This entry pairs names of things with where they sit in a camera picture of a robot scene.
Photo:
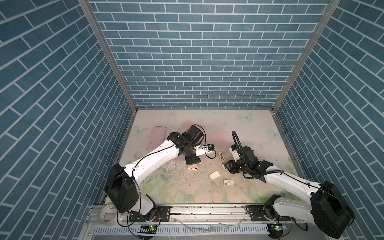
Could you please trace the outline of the staple box tray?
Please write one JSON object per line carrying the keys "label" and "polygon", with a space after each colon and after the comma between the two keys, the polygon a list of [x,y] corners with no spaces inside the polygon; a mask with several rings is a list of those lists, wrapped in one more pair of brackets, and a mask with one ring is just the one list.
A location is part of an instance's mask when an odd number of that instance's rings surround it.
{"label": "staple box tray", "polygon": [[221,177],[221,173],[219,171],[215,171],[215,172],[209,174],[209,178],[211,181],[213,181],[219,177]]}

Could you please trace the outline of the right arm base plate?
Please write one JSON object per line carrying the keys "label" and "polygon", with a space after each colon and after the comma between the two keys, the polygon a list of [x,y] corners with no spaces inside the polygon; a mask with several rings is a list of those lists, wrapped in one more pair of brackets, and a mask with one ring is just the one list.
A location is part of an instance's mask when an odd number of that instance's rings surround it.
{"label": "right arm base plate", "polygon": [[269,221],[265,217],[265,211],[264,211],[263,205],[247,205],[244,208],[245,208],[245,211],[250,216],[252,222]]}

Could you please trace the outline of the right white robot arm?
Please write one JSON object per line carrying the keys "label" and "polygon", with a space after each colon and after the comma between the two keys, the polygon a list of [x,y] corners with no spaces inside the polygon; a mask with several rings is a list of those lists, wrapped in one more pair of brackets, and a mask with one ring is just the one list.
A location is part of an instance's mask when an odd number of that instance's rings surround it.
{"label": "right white robot arm", "polygon": [[282,195],[272,195],[263,206],[264,217],[277,221],[282,217],[299,219],[316,225],[323,233],[337,239],[355,221],[355,213],[338,188],[325,181],[320,184],[287,173],[268,161],[259,161],[249,147],[232,145],[232,160],[225,160],[220,153],[223,167],[231,174],[243,174],[246,179],[256,179],[275,185],[295,195],[299,200],[288,200]]}

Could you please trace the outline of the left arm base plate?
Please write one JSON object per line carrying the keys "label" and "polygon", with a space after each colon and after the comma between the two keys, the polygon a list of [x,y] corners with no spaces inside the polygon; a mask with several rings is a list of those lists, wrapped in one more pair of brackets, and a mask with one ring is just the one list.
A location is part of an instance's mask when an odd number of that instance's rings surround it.
{"label": "left arm base plate", "polygon": [[129,215],[129,222],[132,223],[144,223],[154,222],[163,223],[169,222],[171,214],[171,206],[155,206],[146,215],[141,215],[138,212],[132,211]]}

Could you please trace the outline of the pink flat case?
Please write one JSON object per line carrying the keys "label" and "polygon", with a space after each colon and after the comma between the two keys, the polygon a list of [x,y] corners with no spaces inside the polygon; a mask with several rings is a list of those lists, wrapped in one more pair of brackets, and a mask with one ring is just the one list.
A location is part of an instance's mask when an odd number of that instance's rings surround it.
{"label": "pink flat case", "polygon": [[148,152],[153,151],[164,142],[166,137],[166,131],[166,127],[156,126],[153,128],[147,147]]}

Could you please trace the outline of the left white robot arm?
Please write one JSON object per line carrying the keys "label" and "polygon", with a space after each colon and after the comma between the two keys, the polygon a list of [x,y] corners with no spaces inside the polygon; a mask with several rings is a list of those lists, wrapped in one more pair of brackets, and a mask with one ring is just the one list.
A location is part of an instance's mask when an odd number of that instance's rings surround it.
{"label": "left white robot arm", "polygon": [[205,136],[201,126],[192,125],[183,133],[170,133],[163,143],[141,159],[125,166],[115,164],[107,177],[105,192],[117,211],[120,214],[134,211],[143,216],[153,211],[155,203],[141,193],[140,183],[180,155],[185,156],[187,165],[198,164],[200,156],[214,150],[202,144]]}

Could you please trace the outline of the aluminium corner post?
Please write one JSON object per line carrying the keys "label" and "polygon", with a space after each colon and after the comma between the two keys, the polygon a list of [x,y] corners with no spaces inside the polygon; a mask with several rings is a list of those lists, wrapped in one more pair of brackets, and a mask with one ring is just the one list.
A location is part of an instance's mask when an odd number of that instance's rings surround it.
{"label": "aluminium corner post", "polygon": [[320,36],[322,35],[324,29],[326,28],[328,22],[330,21],[331,17],[333,16],[334,12],[336,11],[340,2],[341,2],[340,0],[331,0],[327,4],[318,24],[314,28],[314,31],[313,31],[310,39],[308,40],[308,42],[306,44],[302,54],[298,58],[296,65],[293,67],[293,70],[292,70],[290,76],[288,77],[284,87],[282,88],[281,93],[279,94],[276,102],[274,103],[274,105],[272,107],[272,110],[271,110],[272,115],[277,114],[278,109],[282,105],[284,98],[288,94],[290,88],[293,86],[297,76],[299,75],[305,62],[309,58],[311,52],[313,51],[316,43],[320,39]]}
{"label": "aluminium corner post", "polygon": [[129,93],[129,90],[127,88],[127,85],[126,85],[126,82],[121,74],[121,71],[119,70],[119,67],[117,65],[117,62],[113,56],[113,53],[108,45],[108,42],[103,34],[103,31],[100,27],[100,24],[98,23],[98,20],[96,18],[96,15],[91,7],[91,4],[89,1],[86,1],[86,0],[78,0],[78,3],[108,61],[108,64],[110,65],[111,67],[111,70],[114,74],[114,76],[116,77],[117,79],[117,82],[119,84],[119,86],[121,87],[124,95],[125,95],[125,98],[126,100],[128,101],[128,104],[129,106],[132,108],[134,114],[137,113],[137,107],[134,103],[134,100],[132,98],[132,96],[130,95]]}

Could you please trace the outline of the aluminium front rail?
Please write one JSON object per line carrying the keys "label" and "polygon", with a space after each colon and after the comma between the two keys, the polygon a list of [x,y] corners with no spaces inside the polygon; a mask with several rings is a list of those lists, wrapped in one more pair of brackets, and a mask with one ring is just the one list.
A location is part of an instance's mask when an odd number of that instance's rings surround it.
{"label": "aluminium front rail", "polygon": [[80,240],[328,240],[315,225],[290,217],[252,222],[248,204],[176,204],[169,222],[130,223],[119,213],[116,225],[99,223],[105,205],[94,205],[81,230]]}

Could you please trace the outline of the aluminium corner post left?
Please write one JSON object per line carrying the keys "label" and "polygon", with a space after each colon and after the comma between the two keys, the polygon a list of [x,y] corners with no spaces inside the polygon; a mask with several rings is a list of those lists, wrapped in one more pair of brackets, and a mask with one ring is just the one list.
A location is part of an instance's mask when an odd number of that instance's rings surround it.
{"label": "aluminium corner post left", "polygon": [[111,67],[111,70],[114,74],[114,76],[116,77],[117,79],[117,82],[119,84],[119,86],[121,87],[124,95],[125,95],[125,98],[126,100],[128,101],[128,104],[129,106],[132,108],[134,114],[137,113],[137,107],[134,103],[134,100],[132,98],[132,96],[130,95],[129,93],[129,90],[127,88],[127,85],[126,85],[126,82],[121,74],[121,71],[119,70],[119,67],[117,65],[117,62],[113,56],[113,53],[108,45],[108,42],[103,34],[103,31],[100,27],[100,24],[98,23],[98,20],[96,18],[96,15],[91,7],[91,4],[89,1],[86,1],[86,0],[78,0],[78,3],[108,61],[108,64],[110,65]]}

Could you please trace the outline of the aluminium corner post right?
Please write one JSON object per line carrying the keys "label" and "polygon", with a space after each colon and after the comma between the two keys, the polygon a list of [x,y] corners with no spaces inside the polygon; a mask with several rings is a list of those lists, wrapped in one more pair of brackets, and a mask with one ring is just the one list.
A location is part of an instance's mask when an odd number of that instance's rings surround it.
{"label": "aluminium corner post right", "polygon": [[302,54],[298,58],[296,65],[293,67],[293,70],[292,70],[290,76],[288,77],[284,87],[282,88],[281,93],[279,94],[276,102],[274,103],[274,105],[272,107],[272,110],[271,110],[272,115],[277,114],[278,109],[282,105],[284,98],[288,94],[290,88],[293,86],[297,76],[299,75],[305,62],[309,58],[311,52],[313,51],[316,43],[320,39],[320,36],[322,35],[324,29],[326,28],[328,22],[330,21],[331,17],[333,16],[334,12],[336,11],[340,2],[341,2],[340,0],[331,0],[327,4],[318,24],[314,28],[314,31],[313,31],[310,39],[308,40],[308,42],[306,44]]}

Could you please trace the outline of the staple box sleeve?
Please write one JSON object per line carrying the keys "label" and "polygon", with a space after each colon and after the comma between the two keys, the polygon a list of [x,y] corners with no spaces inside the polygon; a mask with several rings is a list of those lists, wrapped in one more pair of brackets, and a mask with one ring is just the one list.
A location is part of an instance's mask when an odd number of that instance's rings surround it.
{"label": "staple box sleeve", "polygon": [[234,180],[224,180],[224,186],[234,186]]}

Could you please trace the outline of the clear tape roll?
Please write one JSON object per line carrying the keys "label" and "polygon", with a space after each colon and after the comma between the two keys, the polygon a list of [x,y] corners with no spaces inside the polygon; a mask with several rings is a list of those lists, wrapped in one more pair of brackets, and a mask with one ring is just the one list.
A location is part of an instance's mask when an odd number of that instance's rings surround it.
{"label": "clear tape roll", "polygon": [[105,205],[99,214],[99,223],[105,226],[116,225],[119,220],[119,212],[113,204]]}

